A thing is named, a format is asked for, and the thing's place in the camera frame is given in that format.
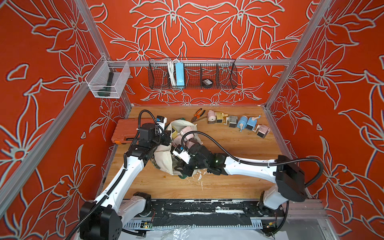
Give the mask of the pink black sharpener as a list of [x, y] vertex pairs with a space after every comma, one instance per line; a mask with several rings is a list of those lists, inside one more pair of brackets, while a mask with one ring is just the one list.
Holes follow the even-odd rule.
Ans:
[[266, 125], [257, 125], [256, 135], [264, 139], [269, 134], [270, 131], [271, 131], [270, 127]]

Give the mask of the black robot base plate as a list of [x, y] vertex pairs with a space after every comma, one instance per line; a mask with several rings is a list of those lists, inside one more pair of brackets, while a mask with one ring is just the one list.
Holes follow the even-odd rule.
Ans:
[[258, 200], [154, 199], [146, 217], [137, 215], [124, 229], [160, 231], [176, 228], [225, 228], [261, 230], [277, 226], [284, 208], [260, 210]]

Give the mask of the cream tote bag green handles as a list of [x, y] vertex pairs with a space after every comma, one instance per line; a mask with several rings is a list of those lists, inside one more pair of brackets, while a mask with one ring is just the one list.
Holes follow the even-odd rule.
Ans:
[[172, 142], [169, 146], [160, 145], [156, 149], [151, 162], [158, 170], [173, 176], [180, 176], [183, 178], [186, 177], [182, 175], [178, 170], [175, 170], [175, 167], [177, 166], [177, 163], [180, 159], [175, 158], [173, 155], [173, 150], [181, 144], [182, 136], [179, 135], [179, 132], [186, 126], [196, 126], [197, 128], [195, 123], [191, 123], [186, 120], [174, 120], [166, 124], [165, 130], [171, 132]]

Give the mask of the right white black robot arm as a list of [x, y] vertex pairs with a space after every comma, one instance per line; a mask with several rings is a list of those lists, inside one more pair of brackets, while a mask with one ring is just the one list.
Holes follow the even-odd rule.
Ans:
[[172, 150], [177, 160], [175, 171], [191, 177], [196, 170], [207, 170], [214, 175], [242, 175], [263, 179], [274, 185], [262, 192], [259, 209], [277, 210], [287, 201], [304, 202], [305, 173], [285, 156], [276, 160], [234, 159], [228, 154], [212, 153], [205, 146], [193, 144], [190, 148], [181, 145]]

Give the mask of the yellow pencil sharpener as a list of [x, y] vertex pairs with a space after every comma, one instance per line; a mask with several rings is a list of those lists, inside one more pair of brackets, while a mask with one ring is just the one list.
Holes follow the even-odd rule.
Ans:
[[223, 112], [215, 112], [215, 115], [216, 115], [216, 123], [224, 124], [224, 125], [227, 124], [227, 120], [228, 120], [228, 117], [229, 117], [228, 114], [225, 114]]

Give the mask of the blue crank pencil sharpener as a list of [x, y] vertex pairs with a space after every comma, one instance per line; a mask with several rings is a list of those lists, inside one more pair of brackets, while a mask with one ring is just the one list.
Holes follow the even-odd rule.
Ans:
[[260, 118], [261, 118], [261, 115], [259, 115], [257, 117], [249, 117], [247, 124], [246, 124], [246, 129], [250, 130], [250, 131], [255, 131], [258, 119], [260, 119]]

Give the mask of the grey clear pencil sharpener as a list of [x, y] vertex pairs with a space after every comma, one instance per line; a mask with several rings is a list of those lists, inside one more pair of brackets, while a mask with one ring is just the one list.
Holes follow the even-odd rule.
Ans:
[[228, 116], [227, 117], [227, 124], [230, 128], [236, 128], [238, 125], [238, 117], [237, 116]]

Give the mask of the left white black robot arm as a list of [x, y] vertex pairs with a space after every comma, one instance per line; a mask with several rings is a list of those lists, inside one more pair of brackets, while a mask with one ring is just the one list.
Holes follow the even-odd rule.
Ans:
[[171, 142], [166, 130], [166, 119], [157, 117], [154, 123], [139, 126], [129, 149], [124, 153], [124, 163], [107, 188], [93, 202], [86, 202], [80, 210], [76, 231], [82, 240], [117, 240], [125, 232], [124, 225], [136, 215], [152, 211], [152, 197], [137, 192], [125, 204], [126, 192], [156, 149]]

